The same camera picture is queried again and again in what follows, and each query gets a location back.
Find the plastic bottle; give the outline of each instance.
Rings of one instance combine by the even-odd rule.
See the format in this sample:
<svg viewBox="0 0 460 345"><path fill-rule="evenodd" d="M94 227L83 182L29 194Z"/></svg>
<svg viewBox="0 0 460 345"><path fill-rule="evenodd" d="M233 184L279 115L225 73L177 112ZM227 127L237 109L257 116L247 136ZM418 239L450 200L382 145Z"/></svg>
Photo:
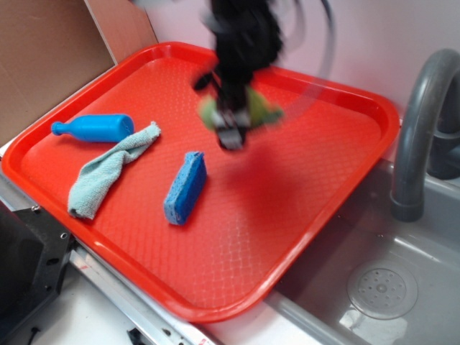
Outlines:
<svg viewBox="0 0 460 345"><path fill-rule="evenodd" d="M55 122L54 135L71 134L85 142L120 142L134 133L134 122L125 114L84 115L69 124Z"/></svg>

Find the green object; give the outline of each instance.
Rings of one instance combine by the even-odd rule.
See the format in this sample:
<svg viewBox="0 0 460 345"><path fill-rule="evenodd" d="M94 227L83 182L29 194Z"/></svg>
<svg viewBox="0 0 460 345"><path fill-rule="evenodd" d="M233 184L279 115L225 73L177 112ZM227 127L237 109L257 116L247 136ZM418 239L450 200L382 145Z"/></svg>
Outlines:
<svg viewBox="0 0 460 345"><path fill-rule="evenodd" d="M249 116L251 118L251 129L262 126L263 124L274 124L284 112L279 106L273 106L267 99L253 88L247 87L247 99ZM216 100L211 96L206 96L198 107L198 113L207 129L214 130L212 113L216 110Z"/></svg>

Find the sink drain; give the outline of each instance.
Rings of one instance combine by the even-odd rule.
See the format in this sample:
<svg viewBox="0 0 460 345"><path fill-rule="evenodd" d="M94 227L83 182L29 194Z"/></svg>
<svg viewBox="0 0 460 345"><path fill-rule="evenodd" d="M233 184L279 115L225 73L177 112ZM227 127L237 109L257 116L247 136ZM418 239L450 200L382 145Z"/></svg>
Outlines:
<svg viewBox="0 0 460 345"><path fill-rule="evenodd" d="M403 316L418 297L417 282L412 274L387 260L358 266L350 275L347 290L356 309L380 320Z"/></svg>

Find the red tray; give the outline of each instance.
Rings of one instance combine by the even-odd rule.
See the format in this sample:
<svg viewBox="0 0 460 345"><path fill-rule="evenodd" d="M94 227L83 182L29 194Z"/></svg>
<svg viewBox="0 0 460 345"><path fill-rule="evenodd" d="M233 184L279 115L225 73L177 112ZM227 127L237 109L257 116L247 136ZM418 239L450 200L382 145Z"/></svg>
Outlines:
<svg viewBox="0 0 460 345"><path fill-rule="evenodd" d="M302 116L248 136L224 152L196 114L191 81L212 65L210 50L155 45L132 56L25 131L2 167L95 253L169 311L220 321L263 299L392 143L389 101L328 83ZM311 77L273 68L254 87L291 104ZM160 138L124 167L94 221L67 213L70 187L112 144L50 133L54 121L126 113L136 129L156 121ZM185 226L166 221L162 202L189 151L205 152L208 180Z"/></svg>

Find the sink basin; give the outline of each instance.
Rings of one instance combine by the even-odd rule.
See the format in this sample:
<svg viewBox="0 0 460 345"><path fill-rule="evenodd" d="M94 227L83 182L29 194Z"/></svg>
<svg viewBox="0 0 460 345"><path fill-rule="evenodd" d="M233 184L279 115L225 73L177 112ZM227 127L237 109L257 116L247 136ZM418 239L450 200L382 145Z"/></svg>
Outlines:
<svg viewBox="0 0 460 345"><path fill-rule="evenodd" d="M275 289L337 344L457 344L460 188L427 177L423 218L402 223L391 175L379 162Z"/></svg>

